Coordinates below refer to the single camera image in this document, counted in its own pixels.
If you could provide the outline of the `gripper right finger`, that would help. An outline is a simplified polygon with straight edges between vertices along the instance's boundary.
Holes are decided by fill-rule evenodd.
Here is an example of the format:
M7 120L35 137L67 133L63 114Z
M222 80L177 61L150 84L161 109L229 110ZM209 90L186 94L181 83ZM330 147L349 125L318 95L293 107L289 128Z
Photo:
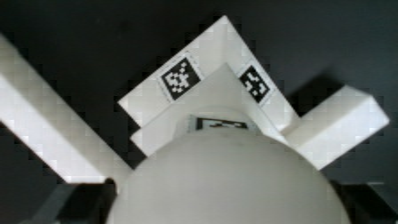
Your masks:
M332 181L332 187L351 224L398 224L398 201L389 198L385 185Z

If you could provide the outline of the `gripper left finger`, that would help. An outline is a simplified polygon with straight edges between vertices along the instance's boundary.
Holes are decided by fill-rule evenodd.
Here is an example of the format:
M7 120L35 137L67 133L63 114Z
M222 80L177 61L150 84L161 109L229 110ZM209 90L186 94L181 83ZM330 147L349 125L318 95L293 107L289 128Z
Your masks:
M104 224L113 199L115 182L60 184L28 219L19 224Z

